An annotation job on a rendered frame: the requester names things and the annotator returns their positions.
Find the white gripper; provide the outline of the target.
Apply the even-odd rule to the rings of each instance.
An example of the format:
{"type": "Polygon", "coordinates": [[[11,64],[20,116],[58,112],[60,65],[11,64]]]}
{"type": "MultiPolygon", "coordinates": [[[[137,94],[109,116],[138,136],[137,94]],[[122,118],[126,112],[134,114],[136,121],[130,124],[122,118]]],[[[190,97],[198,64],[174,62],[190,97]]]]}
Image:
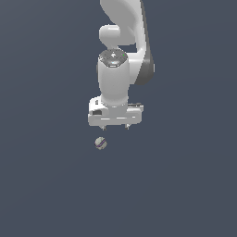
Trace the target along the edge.
{"type": "Polygon", "coordinates": [[[142,121],[143,105],[141,103],[121,106],[107,106],[100,96],[92,98],[89,102],[88,123],[90,126],[102,127],[106,131],[108,125],[125,125],[128,130],[130,125],[142,121]]]}

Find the small grey striped ball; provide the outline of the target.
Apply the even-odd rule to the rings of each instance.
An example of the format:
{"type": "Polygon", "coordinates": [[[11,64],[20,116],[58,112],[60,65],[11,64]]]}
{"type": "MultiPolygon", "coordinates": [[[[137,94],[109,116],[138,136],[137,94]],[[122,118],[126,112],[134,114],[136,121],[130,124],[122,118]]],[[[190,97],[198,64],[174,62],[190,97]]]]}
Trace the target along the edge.
{"type": "Polygon", "coordinates": [[[104,137],[98,137],[95,139],[94,145],[99,150],[105,149],[107,146],[106,139],[104,137]]]}

